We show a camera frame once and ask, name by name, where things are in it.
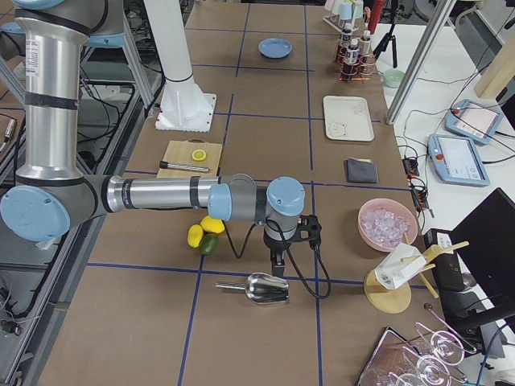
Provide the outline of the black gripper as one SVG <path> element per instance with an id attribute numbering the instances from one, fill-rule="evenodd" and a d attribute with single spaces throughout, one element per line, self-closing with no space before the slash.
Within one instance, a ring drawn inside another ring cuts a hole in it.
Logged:
<path id="1" fill-rule="evenodd" d="M 273 276 L 284 276 L 285 261 L 284 252 L 287 242 L 283 241 L 281 235 L 270 227 L 265 227 L 263 241 L 270 250 L 271 273 Z"/>

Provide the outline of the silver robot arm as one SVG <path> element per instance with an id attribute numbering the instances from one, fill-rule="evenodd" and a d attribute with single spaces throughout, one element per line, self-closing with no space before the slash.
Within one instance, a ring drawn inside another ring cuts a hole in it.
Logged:
<path id="1" fill-rule="evenodd" d="M 305 192 L 293 178 L 265 187 L 246 175 L 124 179 L 85 175 L 76 165 L 80 52 L 91 40 L 125 39 L 120 1 L 18 1 L 15 18 L 26 36 L 26 153 L 17 183 L 1 200 L 16 235 L 42 242 L 94 217 L 123 209 L 206 208 L 224 221 L 265 229 L 272 273 L 299 234 Z"/>

